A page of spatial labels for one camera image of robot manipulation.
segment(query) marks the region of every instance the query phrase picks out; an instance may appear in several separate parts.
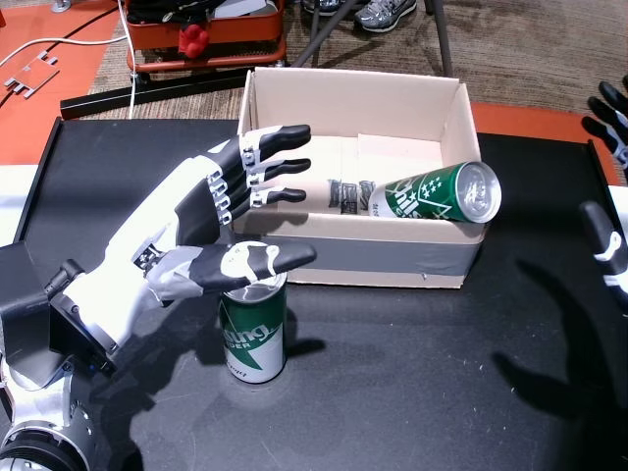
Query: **chair leg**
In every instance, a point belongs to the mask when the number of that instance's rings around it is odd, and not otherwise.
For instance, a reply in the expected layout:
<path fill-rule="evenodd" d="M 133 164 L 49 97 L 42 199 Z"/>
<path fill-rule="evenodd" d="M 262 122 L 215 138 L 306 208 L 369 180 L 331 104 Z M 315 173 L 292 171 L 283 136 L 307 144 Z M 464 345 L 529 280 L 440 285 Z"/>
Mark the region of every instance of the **chair leg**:
<path fill-rule="evenodd" d="M 424 0 L 425 1 L 425 13 L 432 16 L 434 15 L 434 4 L 433 0 Z"/>
<path fill-rule="evenodd" d="M 453 65 L 451 64 L 451 52 L 449 51 L 449 37 L 447 36 L 447 20 L 443 0 L 430 0 L 434 5 L 434 20 L 436 31 L 441 45 L 441 59 L 443 60 L 443 72 L 445 77 L 453 77 Z"/>

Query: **white cable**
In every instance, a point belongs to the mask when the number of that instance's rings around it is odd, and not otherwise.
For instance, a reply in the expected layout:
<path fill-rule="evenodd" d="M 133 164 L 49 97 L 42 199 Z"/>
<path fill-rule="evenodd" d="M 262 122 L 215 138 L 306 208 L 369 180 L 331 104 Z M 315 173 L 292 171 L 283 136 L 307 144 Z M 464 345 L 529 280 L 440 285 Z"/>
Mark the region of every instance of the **white cable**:
<path fill-rule="evenodd" d="M 127 39 L 126 36 L 114 37 L 113 39 L 107 39 L 106 41 L 76 41 L 75 39 L 68 39 L 65 37 L 42 37 L 39 39 L 34 39 L 33 41 L 29 41 L 23 45 L 21 45 L 18 49 L 13 51 L 7 57 L 5 57 L 2 61 L 0 61 L 0 67 L 4 66 L 9 59 L 18 54 L 23 49 L 26 49 L 33 44 L 39 44 L 40 42 L 65 42 L 68 44 L 75 44 L 77 46 L 100 46 L 103 44 L 112 44 L 114 42 L 120 42 Z"/>
<path fill-rule="evenodd" d="M 118 0 L 118 10 L 120 10 L 120 19 L 122 20 L 122 27 L 127 34 L 127 41 L 129 42 L 129 50 L 131 52 L 131 60 L 133 62 L 133 75 L 131 77 L 131 103 L 129 104 L 129 119 L 133 118 L 133 105 L 135 104 L 135 51 L 133 50 L 133 43 L 131 41 L 131 34 L 129 33 L 129 27 L 127 26 L 127 16 L 122 8 L 122 0 Z"/>

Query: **power cord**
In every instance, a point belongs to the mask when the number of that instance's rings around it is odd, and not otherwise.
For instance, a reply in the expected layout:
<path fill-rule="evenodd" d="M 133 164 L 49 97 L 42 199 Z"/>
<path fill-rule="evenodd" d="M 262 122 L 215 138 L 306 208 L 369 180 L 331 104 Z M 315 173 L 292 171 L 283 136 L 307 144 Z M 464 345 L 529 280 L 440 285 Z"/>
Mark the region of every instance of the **power cord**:
<path fill-rule="evenodd" d="M 92 23 L 97 22 L 98 20 L 100 20 L 101 18 L 105 18 L 107 15 L 111 15 L 112 13 L 114 13 L 115 11 L 118 10 L 118 7 L 114 7 L 111 10 L 107 10 L 105 13 L 101 13 L 100 15 L 92 18 L 91 20 L 89 20 L 87 23 L 83 23 L 81 26 L 76 27 L 75 29 L 73 29 L 72 31 L 70 31 L 68 34 L 66 34 L 65 36 L 63 36 L 64 39 L 67 39 L 69 37 L 74 36 L 76 33 L 78 33 L 79 31 L 81 31 L 82 29 L 85 29 L 86 27 L 88 27 L 89 25 L 91 25 Z M 52 51 L 55 47 L 57 47 L 59 44 L 61 44 L 61 41 L 55 42 L 52 46 L 48 47 L 46 49 L 46 52 L 50 52 Z"/>
<path fill-rule="evenodd" d="M 21 45 L 18 49 L 16 49 L 7 57 L 5 57 L 2 61 L 0 61 L 0 67 L 4 66 L 9 61 L 9 59 L 18 54 L 23 49 L 26 49 L 27 47 L 32 46 L 33 44 L 38 44 L 40 42 L 54 42 L 55 46 L 59 45 L 62 42 L 67 44 L 75 44 L 77 46 L 101 46 L 103 44 L 113 44 L 114 42 L 124 41 L 125 39 L 127 39 L 126 36 L 120 36 L 114 37 L 113 39 L 107 39 L 105 41 L 76 41 L 74 39 L 67 39 L 65 37 L 41 37 L 39 39 L 34 39 L 33 41 L 29 41 Z"/>
<path fill-rule="evenodd" d="M 111 10 L 107 10 L 106 12 L 101 13 L 100 15 L 95 16 L 94 18 L 92 18 L 88 22 L 86 22 L 86 23 L 76 27 L 75 29 L 73 29 L 72 31 L 70 31 L 68 34 L 66 34 L 63 37 L 42 37 L 40 39 L 35 39 L 33 41 L 29 41 L 26 44 L 23 44 L 22 46 L 20 46 L 15 51 L 13 51 L 11 54 L 9 54 L 7 57 L 5 57 L 2 61 L 0 61 L 0 67 L 4 66 L 13 56 L 18 54 L 23 49 L 26 49 L 27 47 L 29 47 L 29 46 L 31 46 L 33 44 L 38 44 L 38 43 L 41 43 L 41 42 L 52 42 L 53 43 L 52 45 L 50 45 L 48 48 L 45 49 L 46 52 L 52 51 L 55 47 L 57 47 L 61 43 L 75 44 L 75 45 L 80 45 L 80 46 L 96 46 L 96 45 L 103 45 L 103 44 L 113 44 L 114 42 L 124 41 L 125 39 L 128 39 L 129 42 L 131 42 L 131 37 L 129 35 L 116 37 L 116 38 L 108 39 L 108 40 L 105 40 L 105 41 L 76 41 L 76 40 L 73 40 L 73 39 L 69 39 L 71 36 L 75 35 L 77 32 L 81 31 L 82 29 L 85 29 L 86 27 L 88 27 L 92 23 L 97 22 L 101 18 L 104 18 L 107 15 L 111 15 L 112 13 L 118 11 L 118 9 L 119 9 L 119 7 L 115 7 L 115 8 L 112 8 Z M 9 89 L 9 91 L 4 96 L 4 98 L 2 98 L 2 100 L 0 100 L 0 108 L 2 108 L 4 106 L 4 104 L 9 100 L 9 98 L 11 98 L 11 95 L 13 95 L 13 93 L 14 93 L 14 91 L 13 91 L 13 87 L 12 87 L 11 89 Z"/>
<path fill-rule="evenodd" d="M 118 10 L 120 10 L 120 19 L 122 20 L 122 27 L 125 29 L 127 35 L 127 41 L 129 42 L 129 50 L 131 52 L 131 60 L 133 63 L 133 72 L 131 76 L 131 102 L 129 103 L 129 119 L 133 119 L 133 106 L 135 104 L 135 82 L 137 81 L 137 71 L 135 64 L 135 50 L 133 49 L 133 43 L 131 41 L 131 34 L 129 33 L 129 26 L 127 25 L 127 16 L 122 8 L 122 0 L 118 0 Z"/>

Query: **shoe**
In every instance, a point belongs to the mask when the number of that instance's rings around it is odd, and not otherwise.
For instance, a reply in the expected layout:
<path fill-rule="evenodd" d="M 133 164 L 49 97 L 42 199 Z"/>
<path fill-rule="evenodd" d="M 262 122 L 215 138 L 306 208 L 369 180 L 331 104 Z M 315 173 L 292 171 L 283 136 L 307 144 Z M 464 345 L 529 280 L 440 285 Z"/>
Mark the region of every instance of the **shoe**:
<path fill-rule="evenodd" d="M 416 0 L 371 0 L 354 18 L 367 31 L 387 32 L 415 8 Z"/>
<path fill-rule="evenodd" d="M 340 5 L 344 2 L 341 0 L 320 0 L 321 8 L 319 9 L 319 15 L 321 17 L 330 17 L 338 11 Z M 303 10 L 307 13 L 314 13 L 314 0 L 301 0 Z"/>

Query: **standing beer can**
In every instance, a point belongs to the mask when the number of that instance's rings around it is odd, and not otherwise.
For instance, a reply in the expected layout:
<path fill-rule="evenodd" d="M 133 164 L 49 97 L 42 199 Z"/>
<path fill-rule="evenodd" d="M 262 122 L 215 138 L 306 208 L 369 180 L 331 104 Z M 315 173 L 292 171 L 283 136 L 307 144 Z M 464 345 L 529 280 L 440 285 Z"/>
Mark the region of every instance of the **standing beer can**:
<path fill-rule="evenodd" d="M 378 186 L 369 215 L 487 223 L 500 204 L 501 187 L 491 167 L 466 162 Z"/>
<path fill-rule="evenodd" d="M 282 273 L 220 296 L 227 366 L 247 383 L 272 380 L 286 363 L 287 277 Z"/>

